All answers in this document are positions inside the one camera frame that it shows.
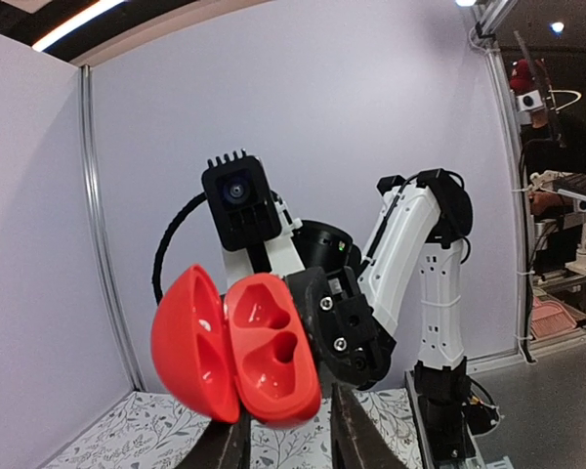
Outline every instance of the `ceiling light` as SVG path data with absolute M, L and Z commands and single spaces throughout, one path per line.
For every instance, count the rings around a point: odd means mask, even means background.
M 565 24 L 561 21 L 552 22 L 549 27 L 551 27 L 551 30 L 556 34 L 561 34 L 565 30 Z
M 44 51 L 52 46 L 55 42 L 67 36 L 71 31 L 74 29 L 79 28 L 86 22 L 91 21 L 93 18 L 98 17 L 104 12 L 107 12 L 111 8 L 119 5 L 124 0 L 100 0 L 97 3 L 94 3 L 91 7 L 83 10 L 76 16 L 70 18 L 63 24 L 61 24 L 56 29 L 50 31 L 44 37 L 39 39 L 32 45 L 32 48 L 35 51 Z

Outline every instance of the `floral pattern fabric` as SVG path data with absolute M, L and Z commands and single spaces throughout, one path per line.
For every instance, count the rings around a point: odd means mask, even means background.
M 409 469 L 422 467 L 405 390 L 361 393 L 360 403 Z M 171 396 L 132 393 L 44 469 L 172 469 L 208 424 Z M 330 402 L 293 430 L 252 423 L 252 469 L 331 469 Z

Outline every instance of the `white partition wall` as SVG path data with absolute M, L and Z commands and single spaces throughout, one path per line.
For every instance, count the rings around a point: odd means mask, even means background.
M 206 159 L 246 148 L 295 216 L 363 245 L 377 180 L 445 167 L 475 204 L 463 270 L 470 357 L 514 347 L 516 250 L 508 159 L 484 58 L 450 0 L 276 1 L 158 39 L 94 70 L 101 177 L 120 294 L 151 390 L 150 276 L 167 224 L 195 194 Z M 192 263 L 225 276 L 207 208 L 178 231 L 168 287 Z M 401 311 L 392 379 L 416 360 L 419 285 Z
M 78 69 L 0 36 L 0 469 L 125 395 L 87 223 Z

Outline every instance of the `person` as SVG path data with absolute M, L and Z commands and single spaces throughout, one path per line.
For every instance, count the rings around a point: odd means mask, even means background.
M 538 77 L 550 86 L 544 63 L 536 62 Z M 535 91 L 537 86 L 526 60 L 517 62 L 510 87 L 517 96 Z M 523 143 L 523 168 L 526 176 L 547 170 L 586 174 L 586 124 L 579 118 L 564 112 L 557 114 L 561 138 L 552 135 L 552 122 L 546 108 L 530 114 L 530 125 L 521 134 Z M 572 202 L 556 193 L 532 192 L 529 196 L 530 210 L 536 220 L 557 218 L 565 213 Z M 575 259 L 577 244 L 581 238 L 581 227 L 553 233 L 548 236 L 548 249 L 538 253 L 535 271 L 542 273 L 560 269 L 566 262 Z

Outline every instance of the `black shirt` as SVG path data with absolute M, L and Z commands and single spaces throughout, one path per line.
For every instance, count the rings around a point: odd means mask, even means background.
M 538 129 L 528 127 L 523 130 L 523 164 L 527 177 L 533 173 L 547 170 L 586 174 L 586 124 L 569 114 L 559 114 L 565 147 L 551 140 L 549 126 Z M 564 211 L 564 207 L 552 207 L 539 219 L 556 218 Z M 547 250 L 537 253 L 534 270 L 543 272 L 560 269 L 566 262 L 575 259 L 575 250 L 581 239 L 581 227 L 575 227 L 548 236 Z

